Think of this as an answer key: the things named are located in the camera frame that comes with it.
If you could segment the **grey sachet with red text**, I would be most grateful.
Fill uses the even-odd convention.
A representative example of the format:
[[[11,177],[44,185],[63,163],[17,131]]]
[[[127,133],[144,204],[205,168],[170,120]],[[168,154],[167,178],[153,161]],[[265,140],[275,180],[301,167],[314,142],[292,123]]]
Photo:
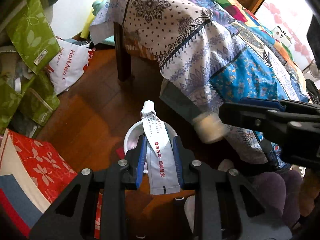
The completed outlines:
[[[153,101],[144,102],[140,111],[144,134],[148,140],[147,166],[151,195],[179,193],[174,154],[165,124],[155,111]]]

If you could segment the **white tape roll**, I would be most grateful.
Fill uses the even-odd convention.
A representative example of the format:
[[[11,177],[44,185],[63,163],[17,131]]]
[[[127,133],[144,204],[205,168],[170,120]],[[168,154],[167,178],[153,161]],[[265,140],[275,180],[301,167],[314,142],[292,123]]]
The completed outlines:
[[[228,133],[228,128],[214,112],[201,113],[193,118],[193,127],[202,142],[212,144]]]

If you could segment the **standing electric fan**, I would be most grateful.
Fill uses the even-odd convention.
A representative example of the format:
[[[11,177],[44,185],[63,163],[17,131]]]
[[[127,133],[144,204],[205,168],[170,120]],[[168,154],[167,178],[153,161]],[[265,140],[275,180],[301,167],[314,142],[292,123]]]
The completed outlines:
[[[310,80],[319,80],[320,78],[320,71],[317,67],[315,59],[311,61],[311,63],[303,70],[303,76],[305,79]]]

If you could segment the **dark wooden stool leg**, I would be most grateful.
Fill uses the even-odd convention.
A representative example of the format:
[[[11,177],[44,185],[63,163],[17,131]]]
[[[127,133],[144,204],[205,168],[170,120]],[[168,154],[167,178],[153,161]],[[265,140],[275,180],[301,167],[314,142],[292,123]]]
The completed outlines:
[[[120,82],[126,82],[127,80],[130,80],[132,77],[131,55],[127,52],[125,48],[123,27],[119,23],[114,22],[113,31],[116,50],[118,80]]]

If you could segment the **patchwork patterned bedspread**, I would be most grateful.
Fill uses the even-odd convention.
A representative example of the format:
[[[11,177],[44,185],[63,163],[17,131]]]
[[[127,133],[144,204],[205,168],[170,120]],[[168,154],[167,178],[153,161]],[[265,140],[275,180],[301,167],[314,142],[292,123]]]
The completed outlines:
[[[93,43],[112,36],[113,23],[159,65],[169,85],[164,100],[193,125],[201,113],[219,114],[242,98],[308,101],[306,81],[293,62],[211,0],[111,0],[89,28]],[[228,126],[224,136],[240,159],[288,169],[280,147],[261,132]]]

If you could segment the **red floral pattern box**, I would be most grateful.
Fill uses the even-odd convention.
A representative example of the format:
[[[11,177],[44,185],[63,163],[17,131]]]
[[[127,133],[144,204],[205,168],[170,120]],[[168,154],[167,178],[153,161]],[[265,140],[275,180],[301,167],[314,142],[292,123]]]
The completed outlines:
[[[19,236],[29,236],[75,177],[50,143],[6,129],[1,140],[1,213]]]

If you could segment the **white HotMax plastic bag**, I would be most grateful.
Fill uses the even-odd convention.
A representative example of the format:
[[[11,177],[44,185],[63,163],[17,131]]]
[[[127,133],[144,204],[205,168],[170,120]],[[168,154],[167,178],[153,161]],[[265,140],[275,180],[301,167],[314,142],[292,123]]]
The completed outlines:
[[[49,62],[47,71],[56,95],[68,90],[89,67],[95,50],[88,44],[78,45],[57,39],[60,52]]]

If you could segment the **colourful patchwork fleece blanket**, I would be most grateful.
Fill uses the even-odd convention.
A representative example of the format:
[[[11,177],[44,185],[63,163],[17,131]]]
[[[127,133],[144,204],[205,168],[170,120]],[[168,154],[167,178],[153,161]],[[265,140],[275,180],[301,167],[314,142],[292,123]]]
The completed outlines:
[[[234,19],[247,27],[254,35],[259,37],[275,54],[280,55],[280,59],[285,62],[293,63],[293,57],[290,50],[278,39],[276,39],[270,30],[262,25],[259,20],[237,0],[211,0],[219,4]]]

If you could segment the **green leaf pattern bag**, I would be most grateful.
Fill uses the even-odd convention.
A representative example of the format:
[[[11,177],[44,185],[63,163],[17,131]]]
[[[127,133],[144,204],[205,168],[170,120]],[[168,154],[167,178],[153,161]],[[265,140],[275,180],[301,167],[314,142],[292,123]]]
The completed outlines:
[[[10,44],[1,46],[1,133],[9,126],[43,127],[60,104],[46,73],[60,46],[41,0],[14,5],[2,28]]]

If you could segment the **white wall switch box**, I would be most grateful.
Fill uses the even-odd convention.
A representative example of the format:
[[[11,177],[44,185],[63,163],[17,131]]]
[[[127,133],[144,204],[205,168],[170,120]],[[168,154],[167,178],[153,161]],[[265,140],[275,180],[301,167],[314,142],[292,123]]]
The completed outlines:
[[[273,37],[279,42],[283,43],[285,46],[290,47],[292,45],[291,38],[289,34],[286,33],[285,28],[278,25],[272,29]]]

